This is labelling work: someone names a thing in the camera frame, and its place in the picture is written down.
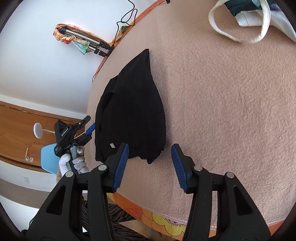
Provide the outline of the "black garment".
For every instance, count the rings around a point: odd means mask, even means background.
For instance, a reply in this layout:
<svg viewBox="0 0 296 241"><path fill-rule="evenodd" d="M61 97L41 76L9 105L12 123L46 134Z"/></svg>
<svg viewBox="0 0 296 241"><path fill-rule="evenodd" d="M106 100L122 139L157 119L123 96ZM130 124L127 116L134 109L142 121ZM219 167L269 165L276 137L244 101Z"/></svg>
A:
<svg viewBox="0 0 296 241"><path fill-rule="evenodd" d="M129 158L140 157L148 164L165 148L165 111L148 49L109 80L96 109L96 161L106 162L122 143L129 146Z"/></svg>

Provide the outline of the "white round lamp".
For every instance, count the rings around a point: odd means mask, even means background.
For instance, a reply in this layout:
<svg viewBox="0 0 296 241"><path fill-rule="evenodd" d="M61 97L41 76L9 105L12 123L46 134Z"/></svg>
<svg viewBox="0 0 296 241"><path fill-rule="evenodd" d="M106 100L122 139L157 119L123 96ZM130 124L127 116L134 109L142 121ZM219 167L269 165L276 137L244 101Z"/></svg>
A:
<svg viewBox="0 0 296 241"><path fill-rule="evenodd" d="M55 134L54 131L46 130L42 127L40 123L35 123L33 126L33 133L36 138L41 139L43 137L43 133L48 132L48 133L53 133Z"/></svg>

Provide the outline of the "light blue chair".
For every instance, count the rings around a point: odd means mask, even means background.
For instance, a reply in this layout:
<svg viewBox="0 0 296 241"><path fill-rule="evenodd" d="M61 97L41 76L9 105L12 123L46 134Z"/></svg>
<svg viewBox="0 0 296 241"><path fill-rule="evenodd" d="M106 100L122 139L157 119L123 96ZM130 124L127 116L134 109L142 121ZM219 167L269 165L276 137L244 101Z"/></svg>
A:
<svg viewBox="0 0 296 241"><path fill-rule="evenodd" d="M41 148L41 168L51 174L56 175L59 167L59 157L55 155L56 143Z"/></svg>

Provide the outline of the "wooden door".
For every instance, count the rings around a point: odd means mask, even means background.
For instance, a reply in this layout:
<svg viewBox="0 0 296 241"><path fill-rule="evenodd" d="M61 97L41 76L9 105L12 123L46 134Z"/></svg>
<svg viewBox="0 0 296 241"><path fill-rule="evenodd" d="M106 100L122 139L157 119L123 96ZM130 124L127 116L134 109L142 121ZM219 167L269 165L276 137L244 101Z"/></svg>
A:
<svg viewBox="0 0 296 241"><path fill-rule="evenodd" d="M53 131L57 120L77 123L69 118L1 102L1 160L24 169L44 172L41 168L41 148L56 142L53 133L44 132L38 139L33 132L35 123Z"/></svg>

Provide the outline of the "grey striped trousers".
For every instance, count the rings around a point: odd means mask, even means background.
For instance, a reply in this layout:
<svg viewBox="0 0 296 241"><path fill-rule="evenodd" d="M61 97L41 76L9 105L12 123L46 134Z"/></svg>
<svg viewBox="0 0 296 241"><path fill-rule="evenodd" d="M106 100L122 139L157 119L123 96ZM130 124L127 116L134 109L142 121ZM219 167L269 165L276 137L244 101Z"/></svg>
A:
<svg viewBox="0 0 296 241"><path fill-rule="evenodd" d="M132 217L130 214L128 214L126 211L124 211L122 208L120 208L117 204L108 204L110 219L112 222L114 234L116 240L124 241L144 241L149 240L149 238L139 234L138 232L135 232L134 230L131 230L128 227L123 226L121 223L126 221L132 221L135 220L134 217ZM86 230L83 234L90 238L89 234L89 219L88 219L88 201L83 200L82 201L82 227Z"/></svg>

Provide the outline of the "colourful patterned cloth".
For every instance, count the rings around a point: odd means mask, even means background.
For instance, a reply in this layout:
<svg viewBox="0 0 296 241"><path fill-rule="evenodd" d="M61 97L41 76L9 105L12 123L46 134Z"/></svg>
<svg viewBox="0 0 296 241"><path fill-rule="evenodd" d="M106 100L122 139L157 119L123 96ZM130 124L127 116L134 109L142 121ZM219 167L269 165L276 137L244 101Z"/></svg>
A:
<svg viewBox="0 0 296 241"><path fill-rule="evenodd" d="M91 32L87 32L77 26L58 24L55 27L53 36L56 40L64 43L73 43L74 46L83 54L94 52L103 57L107 55L111 46Z"/></svg>

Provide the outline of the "folded tripod legs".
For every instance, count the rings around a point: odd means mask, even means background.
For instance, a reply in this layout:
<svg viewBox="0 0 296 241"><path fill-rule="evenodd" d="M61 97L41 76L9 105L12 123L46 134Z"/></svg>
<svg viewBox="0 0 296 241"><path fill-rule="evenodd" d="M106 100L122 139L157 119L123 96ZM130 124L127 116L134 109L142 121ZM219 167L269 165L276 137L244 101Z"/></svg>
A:
<svg viewBox="0 0 296 241"><path fill-rule="evenodd" d="M93 52L99 56L108 57L113 50L113 46L109 45L104 40L96 39L95 37L86 35L81 31L75 31L67 26L58 27L55 32L55 37L65 44L73 43L82 54Z"/></svg>

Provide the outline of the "white tote bag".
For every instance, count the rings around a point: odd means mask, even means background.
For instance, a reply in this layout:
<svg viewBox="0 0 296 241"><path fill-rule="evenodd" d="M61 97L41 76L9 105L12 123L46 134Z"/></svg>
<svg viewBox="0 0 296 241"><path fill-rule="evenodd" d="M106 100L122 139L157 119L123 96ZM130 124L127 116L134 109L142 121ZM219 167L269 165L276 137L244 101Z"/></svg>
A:
<svg viewBox="0 0 296 241"><path fill-rule="evenodd" d="M225 6L234 16L240 27L260 27L260 33L251 39L238 39L222 31L215 22L215 10ZM240 43L258 43L274 26L295 41L295 10L293 4L286 1L217 1L208 14L211 27L222 36Z"/></svg>

